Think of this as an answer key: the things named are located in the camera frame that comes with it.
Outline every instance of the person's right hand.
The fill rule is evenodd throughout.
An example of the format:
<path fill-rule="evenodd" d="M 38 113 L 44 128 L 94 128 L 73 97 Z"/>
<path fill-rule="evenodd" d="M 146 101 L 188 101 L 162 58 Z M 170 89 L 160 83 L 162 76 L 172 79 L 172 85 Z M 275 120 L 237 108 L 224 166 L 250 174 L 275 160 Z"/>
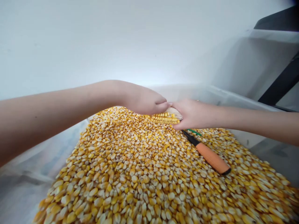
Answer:
<path fill-rule="evenodd" d="M 173 126 L 176 130 L 215 128 L 217 126 L 217 120 L 219 119 L 218 111 L 220 109 L 218 106 L 197 100 L 183 99 L 174 102 L 172 107 L 177 109 L 183 116 L 183 120 Z"/>

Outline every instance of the wrist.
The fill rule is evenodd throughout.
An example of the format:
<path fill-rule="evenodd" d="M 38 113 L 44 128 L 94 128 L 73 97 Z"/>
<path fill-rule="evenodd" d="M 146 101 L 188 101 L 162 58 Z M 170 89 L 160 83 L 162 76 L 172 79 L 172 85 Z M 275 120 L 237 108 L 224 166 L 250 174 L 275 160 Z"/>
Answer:
<path fill-rule="evenodd" d="M 104 80 L 99 83 L 101 85 L 101 94 L 104 93 L 112 106 L 125 106 L 127 98 L 125 82 L 120 80 Z"/>

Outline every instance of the plastic bin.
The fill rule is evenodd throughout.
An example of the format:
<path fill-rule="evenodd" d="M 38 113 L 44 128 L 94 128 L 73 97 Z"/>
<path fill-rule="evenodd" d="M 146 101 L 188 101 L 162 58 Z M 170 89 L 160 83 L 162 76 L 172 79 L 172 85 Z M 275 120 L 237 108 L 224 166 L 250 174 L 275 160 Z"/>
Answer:
<path fill-rule="evenodd" d="M 278 111 L 214 86 L 201 84 L 149 86 L 169 101 L 193 98 L 215 105 Z M 88 119 L 26 151 L 0 169 L 0 220 L 6 224 L 31 223 L 39 202 L 46 196 L 55 176 L 65 165 Z M 260 159 L 299 186 L 299 148 L 259 135 L 232 130 L 236 138 Z"/>

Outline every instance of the yellow corn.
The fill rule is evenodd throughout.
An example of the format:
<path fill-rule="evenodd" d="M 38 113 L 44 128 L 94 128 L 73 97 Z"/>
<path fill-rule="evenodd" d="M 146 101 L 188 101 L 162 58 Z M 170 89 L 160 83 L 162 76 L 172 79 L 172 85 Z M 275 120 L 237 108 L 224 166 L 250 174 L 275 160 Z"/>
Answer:
<path fill-rule="evenodd" d="M 169 125 L 177 122 L 169 112 L 148 117 L 119 107 L 96 114 L 33 223 L 287 223 L 297 217 L 298 189 L 228 130 L 190 133 L 230 165 L 223 177 Z"/>

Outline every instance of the person's right arm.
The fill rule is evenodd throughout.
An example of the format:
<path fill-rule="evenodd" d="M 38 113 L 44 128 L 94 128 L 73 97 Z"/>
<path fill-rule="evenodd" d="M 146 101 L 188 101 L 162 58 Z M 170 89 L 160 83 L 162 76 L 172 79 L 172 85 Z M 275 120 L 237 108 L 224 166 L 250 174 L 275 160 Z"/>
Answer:
<path fill-rule="evenodd" d="M 299 146 L 299 113 L 223 107 L 185 99 L 174 102 L 183 116 L 176 130 L 188 128 L 229 128 L 251 132 Z"/>

